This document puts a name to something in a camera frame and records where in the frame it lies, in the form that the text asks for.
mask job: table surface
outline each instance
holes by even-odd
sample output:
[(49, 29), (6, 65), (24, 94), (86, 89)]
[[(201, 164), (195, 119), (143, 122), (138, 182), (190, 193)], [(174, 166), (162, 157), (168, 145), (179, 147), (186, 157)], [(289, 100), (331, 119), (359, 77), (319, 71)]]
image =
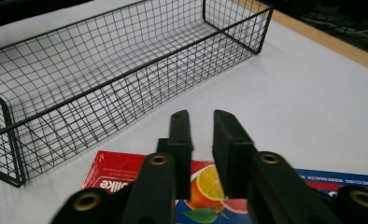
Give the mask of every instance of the table surface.
[[(0, 47), (130, 2), (98, 0), (1, 27)], [(157, 139), (168, 135), (170, 115), (182, 109), (190, 112), (196, 160), (212, 160), (213, 110), (222, 109), (237, 116), (258, 150), (279, 153), (295, 168), (368, 175), (364, 57), (368, 54), (275, 12), (260, 55), (159, 106), (20, 189), (0, 181), (0, 223), (48, 223), (80, 189), (97, 150), (154, 152)]]

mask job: box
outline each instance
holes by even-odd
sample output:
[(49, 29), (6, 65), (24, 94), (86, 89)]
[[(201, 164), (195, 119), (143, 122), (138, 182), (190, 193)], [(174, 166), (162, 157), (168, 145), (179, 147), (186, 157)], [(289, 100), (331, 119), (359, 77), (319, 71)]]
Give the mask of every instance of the box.
[[(82, 188), (102, 188), (114, 193), (135, 181), (146, 156), (99, 151)], [(368, 175), (296, 169), (305, 183), (331, 196), (344, 185), (368, 188)], [(247, 200), (224, 200), (213, 161), (192, 161), (191, 201), (177, 200), (176, 223), (251, 223)]]

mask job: floor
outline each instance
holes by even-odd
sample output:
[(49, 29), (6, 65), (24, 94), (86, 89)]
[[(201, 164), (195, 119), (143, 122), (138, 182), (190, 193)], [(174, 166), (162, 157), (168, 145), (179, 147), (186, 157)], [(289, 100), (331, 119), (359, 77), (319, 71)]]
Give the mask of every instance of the floor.
[(339, 6), (318, 1), (299, 18), (309, 25), (368, 51), (368, 18), (354, 20), (341, 13)]

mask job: black wire basket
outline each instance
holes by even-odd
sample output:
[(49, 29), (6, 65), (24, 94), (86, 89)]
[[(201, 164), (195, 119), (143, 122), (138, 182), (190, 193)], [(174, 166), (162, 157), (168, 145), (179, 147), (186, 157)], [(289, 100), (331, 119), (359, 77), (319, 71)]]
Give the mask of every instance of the black wire basket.
[(272, 11), (147, 0), (0, 49), (0, 179), (20, 187), (258, 54)]

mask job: wire grid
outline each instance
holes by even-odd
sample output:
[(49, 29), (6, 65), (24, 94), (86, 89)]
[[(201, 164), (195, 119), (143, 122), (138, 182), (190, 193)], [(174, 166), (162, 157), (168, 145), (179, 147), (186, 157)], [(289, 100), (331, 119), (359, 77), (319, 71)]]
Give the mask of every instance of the wire grid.
[(244, 46), (261, 45), (270, 10), (204, 4), (148, 0), (0, 49), (0, 97), (19, 123), (25, 179), (258, 51)]

